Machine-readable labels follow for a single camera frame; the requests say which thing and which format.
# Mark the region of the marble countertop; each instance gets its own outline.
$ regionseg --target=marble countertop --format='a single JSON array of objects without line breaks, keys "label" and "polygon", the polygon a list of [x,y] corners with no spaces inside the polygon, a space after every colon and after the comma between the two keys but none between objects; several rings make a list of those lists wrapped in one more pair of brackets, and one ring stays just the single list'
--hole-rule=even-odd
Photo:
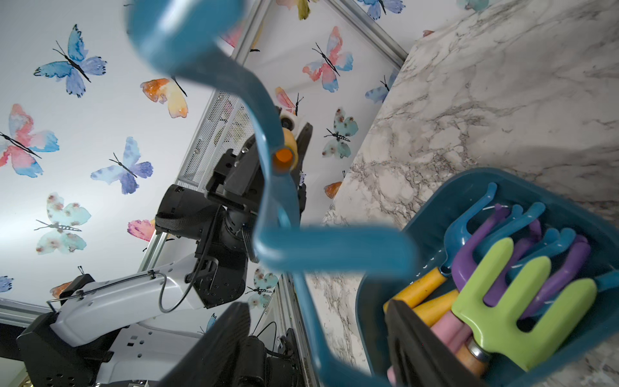
[{"label": "marble countertop", "polygon": [[[419,40],[326,224],[402,228],[436,189],[496,167],[619,225],[619,1],[507,0]],[[332,350],[369,371],[362,275],[308,275]],[[619,336],[540,385],[619,386]]]}]

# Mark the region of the metal mesh panel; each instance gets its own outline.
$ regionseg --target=metal mesh panel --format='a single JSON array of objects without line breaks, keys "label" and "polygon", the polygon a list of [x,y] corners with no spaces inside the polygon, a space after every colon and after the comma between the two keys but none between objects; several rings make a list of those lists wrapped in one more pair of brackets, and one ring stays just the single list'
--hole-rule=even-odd
[{"label": "metal mesh panel", "polygon": [[219,158],[231,148],[238,154],[252,134],[254,128],[243,102],[236,95],[217,92],[176,184],[203,192]]}]

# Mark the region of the orange butterfly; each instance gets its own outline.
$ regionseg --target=orange butterfly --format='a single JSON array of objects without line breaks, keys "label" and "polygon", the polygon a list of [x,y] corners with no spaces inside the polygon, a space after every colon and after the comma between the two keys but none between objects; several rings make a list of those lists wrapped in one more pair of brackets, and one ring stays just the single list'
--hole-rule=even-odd
[{"label": "orange butterfly", "polygon": [[295,116],[299,115],[299,102],[301,102],[305,97],[299,99],[299,93],[297,93],[297,103],[292,103],[290,98],[288,98],[288,94],[286,94],[281,87],[275,89],[275,96],[277,97],[279,103],[284,106],[284,109],[288,110],[290,113],[294,113]]},{"label": "orange butterfly", "polygon": [[50,289],[51,296],[54,297],[55,299],[59,299],[60,293],[62,293],[64,289],[67,288],[67,286],[71,285],[71,282],[73,281],[65,282],[62,285],[51,288]]},{"label": "orange butterfly", "polygon": [[168,102],[170,117],[187,117],[188,109],[185,97],[187,93],[183,90],[175,77],[171,79],[161,78],[144,82],[140,85],[142,91],[153,102]]},{"label": "orange butterfly", "polygon": [[[342,174],[346,177],[346,171],[342,171]],[[340,185],[342,185],[341,181],[324,186],[324,193],[329,199],[333,199],[340,190]]]}]

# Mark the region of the teal tray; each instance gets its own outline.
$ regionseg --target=teal tray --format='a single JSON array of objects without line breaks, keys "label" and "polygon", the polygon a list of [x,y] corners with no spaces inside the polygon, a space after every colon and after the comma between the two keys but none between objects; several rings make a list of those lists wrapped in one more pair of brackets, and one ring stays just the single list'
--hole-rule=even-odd
[{"label": "teal tray", "polygon": [[[417,262],[419,268],[429,262],[426,269],[419,270],[420,276],[442,263],[439,252],[443,249],[443,236],[449,225],[481,198],[488,183],[498,185],[494,203],[512,206],[520,204],[526,209],[536,201],[546,205],[546,211],[539,217],[544,230],[554,227],[571,227],[584,235],[591,244],[592,253],[579,273],[580,277],[594,277],[619,267],[619,232],[610,223],[563,199],[546,189],[533,185],[514,175],[494,168],[476,168],[462,172],[440,187],[406,225],[403,232],[411,236],[419,247]],[[469,231],[474,231],[488,216],[478,214],[469,222]],[[366,275],[357,293],[357,324],[365,349],[370,370],[374,375],[386,376],[391,366],[387,346],[387,327],[384,322],[383,304],[393,295],[408,286],[415,278],[407,279],[372,277]],[[448,280],[428,300],[438,297],[456,285]],[[598,294],[593,307],[567,338],[561,348],[546,362],[530,372],[524,372],[510,359],[495,355],[484,380],[490,386],[530,386],[559,370],[567,363],[584,355],[589,349],[619,330],[619,289]]]}]

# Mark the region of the blue handle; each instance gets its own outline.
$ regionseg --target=blue handle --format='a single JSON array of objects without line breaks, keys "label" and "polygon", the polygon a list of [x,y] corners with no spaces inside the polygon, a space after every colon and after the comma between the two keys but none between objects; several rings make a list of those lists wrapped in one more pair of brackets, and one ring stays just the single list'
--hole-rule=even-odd
[{"label": "blue handle", "polygon": [[302,273],[292,274],[299,306],[303,312],[303,322],[311,348],[312,365],[320,380],[328,386],[391,387],[389,381],[378,376],[369,376],[337,360],[329,350],[327,340],[318,319],[316,307]]},{"label": "blue handle", "polygon": [[572,230],[571,228],[564,228],[563,230],[561,230],[559,239],[557,241],[537,250],[532,254],[527,255],[526,257],[518,261],[515,265],[513,265],[512,269],[507,273],[508,279],[513,281],[514,278],[516,278],[516,276],[518,275],[518,273],[520,273],[520,270],[522,270],[524,265],[526,265],[534,258],[537,258],[539,256],[547,256],[551,258],[566,251],[571,246],[572,242],[574,242],[575,238],[576,232],[574,230]]},{"label": "blue handle", "polygon": [[507,216],[507,218],[504,221],[496,225],[495,228],[493,228],[490,233],[493,233],[499,230],[504,225],[512,222],[513,220],[520,218],[523,212],[524,212],[524,209],[522,208],[520,204],[514,204],[511,208],[511,213],[509,214],[509,216]]},{"label": "blue handle", "polygon": [[613,270],[601,276],[593,278],[597,286],[597,292],[604,292],[608,289],[619,287],[619,271]]},{"label": "blue handle", "polygon": [[546,206],[541,202],[533,203],[527,212],[516,220],[507,223],[505,226],[493,232],[475,249],[479,256],[485,256],[490,248],[503,238],[510,237],[513,233],[528,226],[531,222],[537,219],[546,210]]},{"label": "blue handle", "polygon": [[271,96],[260,80],[215,45],[216,36],[240,18],[243,0],[138,0],[129,36],[143,58],[165,74],[236,94],[245,103],[256,136],[264,194],[253,246],[261,262],[293,273],[314,367],[328,386],[390,387],[335,359],[327,345],[303,271],[370,271],[410,277],[419,261],[409,237],[385,227],[300,229],[297,187],[272,158],[284,134]]},{"label": "blue handle", "polygon": [[464,244],[470,239],[470,233],[466,228],[466,225],[477,215],[478,212],[488,205],[495,198],[496,183],[489,183],[486,193],[468,210],[466,210],[460,217],[449,225],[445,231],[445,237],[443,243],[445,245],[445,253],[447,259],[443,264],[444,267],[451,267],[454,262],[454,258],[458,251],[464,246]]},{"label": "blue handle", "polygon": [[556,228],[549,228],[544,234],[542,240],[536,243],[527,253],[534,254],[538,252],[540,249],[548,246],[551,243],[556,242],[559,239],[559,230]]}]

